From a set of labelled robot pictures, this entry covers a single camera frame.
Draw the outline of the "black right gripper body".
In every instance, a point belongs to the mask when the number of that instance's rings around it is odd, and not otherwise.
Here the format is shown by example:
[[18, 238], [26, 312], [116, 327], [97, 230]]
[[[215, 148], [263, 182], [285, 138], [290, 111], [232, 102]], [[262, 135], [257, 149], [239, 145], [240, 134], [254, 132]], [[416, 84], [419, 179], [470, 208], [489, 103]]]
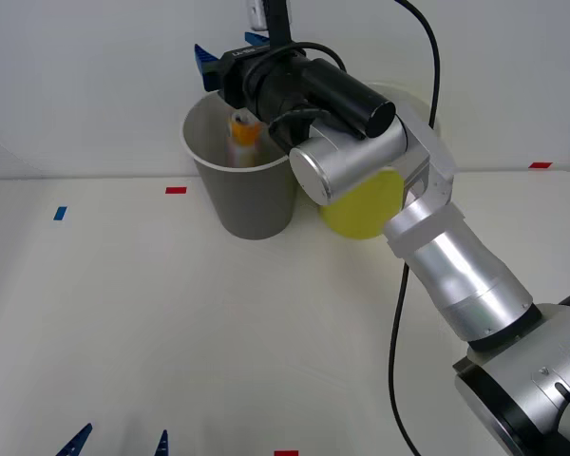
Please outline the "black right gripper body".
[[247, 82], [243, 80], [253, 64], [270, 51], [270, 46], [242, 47], [225, 52], [219, 59], [220, 97], [235, 109], [247, 108], [254, 114], [276, 114], [278, 111], [276, 89], [276, 64], [264, 63]]

